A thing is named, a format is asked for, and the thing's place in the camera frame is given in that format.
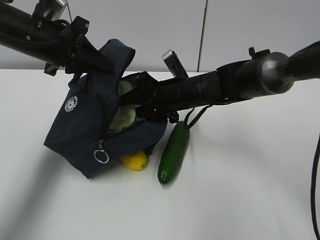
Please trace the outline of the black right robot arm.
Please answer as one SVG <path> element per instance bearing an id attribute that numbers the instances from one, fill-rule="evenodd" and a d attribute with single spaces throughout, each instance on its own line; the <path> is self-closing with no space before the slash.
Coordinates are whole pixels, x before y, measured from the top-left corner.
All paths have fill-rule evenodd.
<path id="1" fill-rule="evenodd" d="M 223 106 L 288 92 L 295 82 L 320 77 L 320 43 L 291 56 L 269 49 L 249 48 L 250 59 L 232 62 L 193 77 L 157 81 L 145 72 L 132 74 L 133 90 L 120 98 L 135 105 L 139 118 L 178 122 L 177 112 L 201 106 Z"/>

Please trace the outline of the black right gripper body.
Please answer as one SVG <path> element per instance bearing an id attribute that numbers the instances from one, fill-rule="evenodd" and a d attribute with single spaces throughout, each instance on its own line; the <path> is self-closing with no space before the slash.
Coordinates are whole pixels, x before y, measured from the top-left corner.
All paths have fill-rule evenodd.
<path id="1" fill-rule="evenodd" d="M 121 106 L 132 105 L 138 118 L 153 122 L 169 120 L 171 124 L 179 121 L 177 111 L 165 110 L 156 103 L 156 89 L 160 82 L 154 79 L 148 72 L 129 74 L 121 79 L 131 85 L 132 90 L 120 97 Z"/>

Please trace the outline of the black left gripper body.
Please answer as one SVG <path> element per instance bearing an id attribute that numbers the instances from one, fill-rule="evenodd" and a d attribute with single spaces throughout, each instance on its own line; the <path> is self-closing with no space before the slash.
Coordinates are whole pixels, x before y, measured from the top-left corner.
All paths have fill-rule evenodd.
<path id="1" fill-rule="evenodd" d="M 89 30 L 90 22 L 80 16 L 69 23 L 64 19 L 55 23 L 62 26 L 62 30 L 56 34 L 56 38 L 48 46 L 55 54 L 55 59 L 49 60 L 44 67 L 44 73 L 55 76 L 60 67 L 65 68 L 66 74 L 81 74 L 79 52 L 85 35 Z"/>

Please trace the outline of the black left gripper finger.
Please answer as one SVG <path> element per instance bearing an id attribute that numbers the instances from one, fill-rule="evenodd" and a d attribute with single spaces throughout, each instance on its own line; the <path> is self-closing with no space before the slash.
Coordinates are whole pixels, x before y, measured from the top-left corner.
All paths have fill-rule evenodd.
<path id="1" fill-rule="evenodd" d="M 96 71 L 113 74 L 114 63 L 97 50 L 90 41 L 81 34 L 72 45 L 65 62 L 66 74 L 94 73 Z"/>

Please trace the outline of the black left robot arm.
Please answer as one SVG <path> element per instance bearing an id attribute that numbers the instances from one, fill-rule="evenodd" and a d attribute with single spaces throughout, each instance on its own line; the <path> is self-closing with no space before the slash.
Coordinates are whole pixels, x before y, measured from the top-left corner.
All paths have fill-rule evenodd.
<path id="1" fill-rule="evenodd" d="M 66 74 L 114 73 L 113 62 L 87 39 L 90 22 L 76 16 L 72 22 L 61 18 L 66 0 L 40 0 L 32 14 L 0 2 L 0 44 L 45 62 L 44 72 Z"/>

